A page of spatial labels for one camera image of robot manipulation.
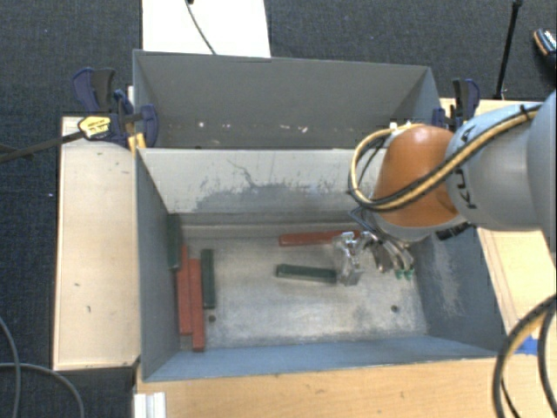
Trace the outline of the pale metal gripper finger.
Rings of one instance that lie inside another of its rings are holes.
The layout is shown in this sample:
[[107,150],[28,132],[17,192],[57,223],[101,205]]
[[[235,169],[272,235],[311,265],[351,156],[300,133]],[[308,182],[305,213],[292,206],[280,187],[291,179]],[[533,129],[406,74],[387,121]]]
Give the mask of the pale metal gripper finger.
[[332,246],[338,260],[353,260],[357,257],[360,236],[358,232],[342,232],[332,238]]
[[346,255],[342,259],[341,269],[340,269],[340,282],[346,286],[356,286],[363,274],[359,258]]

